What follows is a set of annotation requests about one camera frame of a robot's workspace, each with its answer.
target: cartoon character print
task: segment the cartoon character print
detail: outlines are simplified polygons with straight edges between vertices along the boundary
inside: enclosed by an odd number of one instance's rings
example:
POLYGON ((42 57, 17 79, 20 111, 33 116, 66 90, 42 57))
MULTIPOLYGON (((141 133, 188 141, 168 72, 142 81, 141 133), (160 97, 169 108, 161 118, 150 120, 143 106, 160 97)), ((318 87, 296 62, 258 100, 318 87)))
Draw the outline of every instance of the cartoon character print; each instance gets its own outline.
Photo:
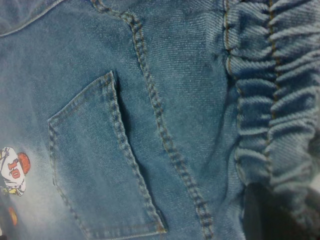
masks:
POLYGON ((26 190, 25 175, 30 170, 30 160, 24 152, 16 154, 11 147, 0 152, 0 171, 10 194, 22 196, 26 190))

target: seam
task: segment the seam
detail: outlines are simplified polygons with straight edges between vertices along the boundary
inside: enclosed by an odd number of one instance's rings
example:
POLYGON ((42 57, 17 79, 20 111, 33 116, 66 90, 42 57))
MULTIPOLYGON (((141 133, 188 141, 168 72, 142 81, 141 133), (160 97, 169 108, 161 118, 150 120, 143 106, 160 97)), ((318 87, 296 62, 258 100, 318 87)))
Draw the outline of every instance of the seam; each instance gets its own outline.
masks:
MULTIPOLYGON (((106 79, 106 84, 103 85, 104 86, 108 86, 109 85, 109 82, 107 81, 106 79)), ((73 215, 74 219, 76 220, 76 222, 78 223, 80 229, 82 230, 82 232, 84 233, 84 236, 85 238, 88 240, 88 239, 92 239, 91 237, 89 237, 89 234, 90 233, 93 233, 93 234, 96 234, 96 235, 101 235, 99 234, 99 231, 103 231, 103 230, 109 230, 109 229, 119 229, 119 230, 122 230, 122 229, 139 229, 139 228, 143 228, 143 227, 149 227, 149 226, 156 226, 157 227, 157 231, 155 232, 151 232, 151 233, 146 233, 146 234, 140 234, 140 235, 137 235, 137 237, 142 237, 142 236, 149 236, 149 235, 155 235, 155 234, 158 234, 159 232, 166 232, 166 230, 160 226, 160 222, 153 222, 153 223, 148 223, 148 224, 137 224, 137 225, 132 225, 132 226, 129 226, 129 225, 125 225, 125 226, 114 226, 114 227, 104 227, 104 228, 101 228, 101 229, 90 229, 90 228, 86 228, 83 224, 83 222, 81 221, 81 218, 79 217, 79 215, 77 214, 77 212, 73 209, 73 207, 71 206, 70 204, 70 201, 68 200, 67 196, 63 193, 63 191, 61 190, 61 188, 58 186, 58 183, 57 183, 57 169, 56 169, 56 162, 57 162, 57 159, 56 159, 56 154, 54 153, 54 149, 55 149, 55 145, 56 145, 56 134, 55 134, 55 130, 53 129, 53 127, 50 125, 50 123, 48 124, 48 129, 49 129, 49 153, 50 153, 50 165, 51 165, 51 168, 52 168, 52 171, 53 171, 53 184, 55 185, 59 195, 61 196, 63 202, 65 203, 65 205, 69 208, 69 211, 71 212, 71 214, 73 215)), ((128 235, 128 236, 124 236, 124 237, 117 237, 117 238, 110 238, 110 239, 114 239, 114 240, 117 240, 117 239, 128 239, 128 238, 133 238, 135 236, 131 236, 131 235, 128 235)))
MULTIPOLYGON (((5 37, 7 35, 16 33, 18 31, 20 31, 21 29, 24 29, 26 26, 28 26, 29 24, 33 23, 34 21, 36 21, 37 19, 41 18, 43 15, 45 15, 47 12, 49 12, 51 9, 53 9, 55 6, 57 6, 59 3, 63 2, 64 0, 57 0, 55 1, 52 5, 50 5, 49 7, 45 8, 41 13, 39 13, 38 15, 36 15, 35 17, 31 18, 31 20, 23 23, 22 25, 20 25, 18 28, 8 31, 6 33, 0 34, 0 38, 1 37, 5 37)), ((41 6, 37 7, 34 11, 36 12, 37 10, 39 10, 41 8, 41 6)))
MULTIPOLYGON (((274 15, 274 12, 273 10, 271 9, 273 6, 273 0, 269 0, 269 18, 270 18, 270 22, 274 19, 275 15, 274 15)), ((270 32, 270 36, 272 36, 274 34, 274 28, 273 26, 270 24, 270 22, 268 23, 268 28, 269 28, 269 32, 270 32)), ((271 56, 272 58, 275 60, 275 67, 274 67, 274 72, 275 72, 275 75, 276 75, 276 78, 274 79, 274 84, 275 84, 275 87, 276 87, 276 90, 273 94, 273 103, 272 103, 272 106, 270 108, 270 111, 271 111, 271 118, 272 120, 275 120, 277 118, 276 116, 276 113, 274 110, 272 110, 273 106, 277 103, 278 101, 278 96, 277 96, 277 92, 281 89, 278 82, 277 82, 277 78, 281 75, 280 72, 277 71, 277 67, 279 67, 281 64, 280 64, 280 59, 278 57, 275 56, 275 52, 276 52, 276 42, 274 40, 272 40, 272 38, 269 36, 268 40, 269 42, 271 43, 271 56)), ((266 134, 266 149, 268 146, 270 146, 271 142, 270 142, 270 139, 271 139, 271 121, 269 122, 268 124, 268 127, 269 127, 269 131, 267 132, 266 134)), ((273 178, 273 165, 272 165, 272 161, 270 159, 270 152, 269 151, 264 151, 263 154, 265 155, 266 157, 266 161, 268 163, 268 168, 267 168, 267 171, 268 171, 268 174, 269 174, 269 181, 270 181, 270 187, 273 188, 272 184, 271 184, 271 181, 272 181, 272 178, 273 178)))
POLYGON ((133 153, 131 151, 131 147, 128 143, 128 138, 125 134, 125 129, 121 120, 121 114, 119 111, 119 106, 117 104, 117 96, 116 96, 116 90, 113 82, 113 76, 110 74, 109 77, 111 78, 111 85, 109 88, 112 90, 112 97, 109 95, 109 90, 107 89, 106 93, 109 99, 109 106, 112 114, 112 121, 114 125, 115 135, 118 139, 118 143, 120 148, 123 150, 124 155, 126 159, 128 160, 129 165, 132 168, 133 174, 135 178, 137 179, 137 183, 139 186, 139 190, 144 198, 144 204, 146 206, 146 210, 149 213, 149 215, 152 216, 154 221, 157 224, 157 229, 159 232, 166 232, 164 226, 162 225, 162 222, 160 220, 160 217, 157 215, 157 211, 152 203, 151 196, 148 193, 146 183, 144 182, 140 172, 139 172, 139 166, 136 163, 136 160, 133 156, 133 153))
POLYGON ((55 149, 55 144, 56 144, 55 138, 56 138, 55 130, 49 124, 49 153, 50 153, 50 163, 51 163, 51 167, 52 167, 52 171, 53 171, 53 184, 55 185, 57 192, 61 196, 63 202, 69 208, 69 211, 71 212, 71 214, 75 218, 76 222, 78 223, 85 238, 89 239, 88 235, 87 235, 88 230, 85 228, 80 217, 78 216, 76 211, 72 208, 66 195, 62 192, 61 188, 57 184, 57 170, 56 170, 57 159, 56 159, 56 154, 54 153, 54 150, 53 150, 53 149, 55 149))
MULTIPOLYGON (((229 0, 225 0, 225 14, 224 14, 224 17, 225 17, 225 30, 226 30, 226 33, 225 33, 225 48, 226 48, 226 51, 228 53, 228 57, 227 57, 227 72, 229 73, 230 77, 232 79, 234 79, 235 81, 235 87, 236 87, 236 91, 237 93, 239 94, 239 97, 237 98, 237 101, 236 101, 236 109, 237 109, 237 115, 236 115, 236 127, 238 130, 241 129, 241 115, 242 115, 242 108, 241 108, 241 104, 240 104, 240 100, 242 98, 245 97, 244 95, 244 92, 241 90, 241 88, 239 87, 238 85, 238 79, 236 78, 236 76, 233 75, 233 72, 232 72, 232 68, 231 68, 231 49, 230 49, 230 44, 229 44, 229 31, 230 31, 230 26, 229 26, 229 23, 228 23, 228 12, 230 10, 230 4, 229 4, 229 0)), ((240 167, 241 167, 241 162, 240 162, 240 159, 239 159, 239 155, 238 155, 238 151, 237 149, 234 151, 234 159, 235 159, 235 164, 236 164, 236 168, 238 169, 238 172, 240 171, 240 167)))
POLYGON ((186 186, 191 199, 193 200, 196 213, 200 220, 204 238, 206 240, 211 240, 214 235, 212 229, 213 223, 212 216, 207 207, 207 203, 204 201, 203 197, 201 196, 197 188, 197 184, 195 183, 189 171, 187 170, 185 161, 175 148, 172 138, 169 135, 166 125, 164 123, 163 109, 159 101, 158 93, 156 91, 155 84, 153 83, 149 67, 145 63, 147 51, 144 44, 142 25, 134 15, 129 14, 127 12, 117 13, 113 11, 111 8, 105 7, 101 0, 98 1, 101 4, 101 7, 97 6, 96 0, 91 0, 93 6, 98 10, 98 12, 111 14, 112 16, 121 18, 131 27, 134 48, 136 50, 140 68, 146 81, 149 99, 155 114, 155 120, 162 139, 163 147, 167 152, 169 158, 171 159, 173 165, 175 166, 180 178, 183 180, 184 185, 186 186))
POLYGON ((147 223, 147 224, 137 224, 137 225, 121 225, 121 226, 107 226, 101 229, 98 228, 88 228, 89 231, 100 231, 100 230, 108 230, 108 229, 139 229, 139 228, 144 228, 144 227, 148 227, 148 226, 152 226, 155 225, 154 222, 151 223, 147 223))

